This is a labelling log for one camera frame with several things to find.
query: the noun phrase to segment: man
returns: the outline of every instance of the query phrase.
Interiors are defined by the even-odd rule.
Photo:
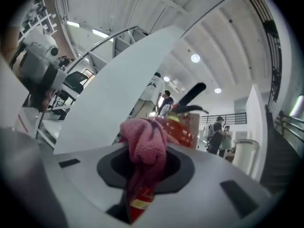
[[[161,74],[155,73],[131,111],[131,117],[147,118],[159,101],[164,88]]]
[[[162,94],[162,97],[163,97],[163,102],[160,106],[160,108],[158,109],[158,114],[161,113],[162,111],[162,108],[165,106],[165,105],[172,105],[173,104],[173,99],[172,97],[170,97],[171,93],[169,90],[165,90],[165,93]]]
[[[222,148],[218,154],[222,158],[225,155],[225,151],[231,149],[231,135],[229,134],[229,130],[230,130],[230,126],[228,126],[228,125],[225,126],[224,133],[226,134],[226,136],[224,137],[224,139],[222,141]]]
[[[223,137],[226,136],[226,134],[222,131],[223,121],[224,119],[221,116],[218,116],[217,121],[213,124],[214,134],[209,141],[209,153],[217,154],[219,146],[222,143]]]

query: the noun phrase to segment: black handle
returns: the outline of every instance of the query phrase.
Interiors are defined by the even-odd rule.
[[[195,97],[206,89],[206,85],[202,82],[197,83],[184,97],[178,102],[180,107],[188,105]]]

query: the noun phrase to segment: white panel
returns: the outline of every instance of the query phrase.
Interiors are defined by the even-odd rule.
[[[0,128],[14,126],[28,94],[0,54]]]
[[[54,153],[112,144],[120,123],[182,33],[177,27],[165,28],[109,62],[74,103],[62,125]]]
[[[259,143],[250,176],[260,181],[267,153],[267,121],[265,105],[257,85],[253,85],[246,103],[248,139]]]

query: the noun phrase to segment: person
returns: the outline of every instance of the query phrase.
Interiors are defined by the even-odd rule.
[[[170,97],[171,93],[169,90],[165,90],[165,93],[162,94],[162,97],[163,97],[163,102],[160,106],[160,108],[158,109],[158,114],[161,113],[162,111],[162,108],[165,106],[165,105],[172,105],[173,104],[173,99],[172,97]]]
[[[19,33],[22,27],[22,23],[25,20],[27,12],[30,10],[31,5],[34,0],[27,0],[19,10],[13,15],[10,20],[7,29],[3,36],[0,38],[0,53],[4,60],[7,62],[7,66],[9,67],[13,56],[15,55],[18,48],[18,39]],[[34,83],[28,83],[25,85],[23,82],[24,78],[20,71],[19,65],[15,67],[16,70],[13,70],[15,76],[23,83],[23,85],[30,91],[35,92],[37,90],[37,85]],[[45,112],[47,107],[54,95],[55,91],[50,89],[46,91],[45,98],[41,103],[42,111]]]
[[[221,116],[218,116],[216,122],[213,124],[214,134],[209,141],[209,153],[217,154],[223,137],[226,136],[226,134],[222,131],[223,121],[224,119]]]
[[[159,101],[164,88],[161,74],[156,72],[131,111],[131,117],[147,118]]]
[[[224,137],[224,139],[222,141],[222,147],[218,154],[222,158],[224,158],[226,150],[231,149],[231,135],[229,134],[229,130],[230,130],[230,126],[228,126],[228,125],[225,126],[224,133],[226,134],[226,136]]]

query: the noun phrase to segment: window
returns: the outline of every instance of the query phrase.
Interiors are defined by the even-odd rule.
[[[158,107],[162,105],[162,102],[164,101],[164,98],[161,96],[159,101],[158,101]]]
[[[92,75],[84,84],[84,88],[95,78],[95,75]]]
[[[91,80],[95,77],[95,75],[87,68],[82,71],[82,74],[87,76],[87,79],[80,82],[80,84],[82,84],[85,88],[91,82]]]
[[[89,69],[85,69],[82,74],[84,74],[85,76],[87,76],[87,78],[90,78],[93,73],[89,70]]]

